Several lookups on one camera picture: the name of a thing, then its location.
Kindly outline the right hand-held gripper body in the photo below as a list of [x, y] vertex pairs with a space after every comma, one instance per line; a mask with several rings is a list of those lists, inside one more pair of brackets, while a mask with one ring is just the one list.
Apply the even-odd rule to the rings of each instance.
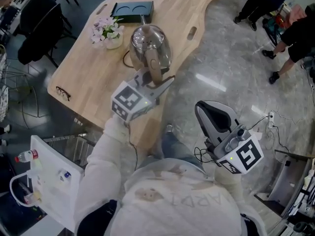
[[207, 153], [231, 174], [247, 174], [264, 157], [255, 135], [240, 124], [228, 136], [214, 146], [207, 141]]

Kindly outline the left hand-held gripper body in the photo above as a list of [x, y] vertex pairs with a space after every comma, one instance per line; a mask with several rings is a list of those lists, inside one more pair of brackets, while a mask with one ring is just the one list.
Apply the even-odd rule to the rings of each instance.
[[140, 79], [123, 81], [111, 96], [111, 110], [123, 121], [132, 121], [156, 106], [159, 89], [142, 85]]

